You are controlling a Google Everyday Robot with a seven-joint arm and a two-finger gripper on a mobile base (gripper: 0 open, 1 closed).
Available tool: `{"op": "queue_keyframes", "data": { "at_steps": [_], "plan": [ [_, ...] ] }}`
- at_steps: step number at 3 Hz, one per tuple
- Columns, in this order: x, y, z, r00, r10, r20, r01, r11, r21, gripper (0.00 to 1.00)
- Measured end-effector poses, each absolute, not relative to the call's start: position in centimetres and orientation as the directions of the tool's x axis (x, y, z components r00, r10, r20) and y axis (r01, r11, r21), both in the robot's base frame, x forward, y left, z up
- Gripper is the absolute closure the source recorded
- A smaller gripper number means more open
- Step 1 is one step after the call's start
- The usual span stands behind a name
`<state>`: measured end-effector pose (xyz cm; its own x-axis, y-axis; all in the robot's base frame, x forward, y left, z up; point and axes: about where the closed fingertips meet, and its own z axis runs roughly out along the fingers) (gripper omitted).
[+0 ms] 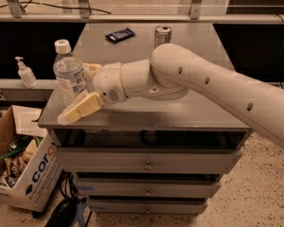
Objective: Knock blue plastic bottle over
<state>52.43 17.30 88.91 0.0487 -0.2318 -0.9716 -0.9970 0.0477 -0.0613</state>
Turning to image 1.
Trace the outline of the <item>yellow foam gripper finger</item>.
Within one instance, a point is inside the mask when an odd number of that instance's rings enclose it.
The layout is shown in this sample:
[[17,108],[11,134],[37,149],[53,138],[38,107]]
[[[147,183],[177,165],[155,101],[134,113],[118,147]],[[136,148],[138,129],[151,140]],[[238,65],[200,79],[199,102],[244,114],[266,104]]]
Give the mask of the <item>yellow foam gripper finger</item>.
[[58,123],[63,126],[75,123],[85,116],[100,110],[103,103],[104,101],[98,93],[82,92],[73,103],[58,115]]
[[84,63],[83,64],[84,73],[88,79],[92,79],[95,73],[101,68],[98,63]]

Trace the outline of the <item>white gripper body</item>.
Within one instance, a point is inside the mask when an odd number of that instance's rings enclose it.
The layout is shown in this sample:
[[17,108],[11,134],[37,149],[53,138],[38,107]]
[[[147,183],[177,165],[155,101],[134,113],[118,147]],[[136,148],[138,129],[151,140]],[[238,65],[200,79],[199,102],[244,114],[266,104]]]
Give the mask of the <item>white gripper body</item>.
[[94,75],[94,89],[107,104],[115,104],[127,100],[122,87],[121,66],[121,62],[106,64],[98,69]]

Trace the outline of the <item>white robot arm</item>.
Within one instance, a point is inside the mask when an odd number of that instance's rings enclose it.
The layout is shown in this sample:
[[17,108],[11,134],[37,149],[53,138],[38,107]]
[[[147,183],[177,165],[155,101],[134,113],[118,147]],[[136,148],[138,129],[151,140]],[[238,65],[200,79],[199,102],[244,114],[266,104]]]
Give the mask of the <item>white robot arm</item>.
[[195,91],[284,150],[284,89],[214,64],[177,44],[161,44],[148,60],[92,66],[92,93],[83,92],[58,116],[72,124],[103,104],[131,97],[173,100]]

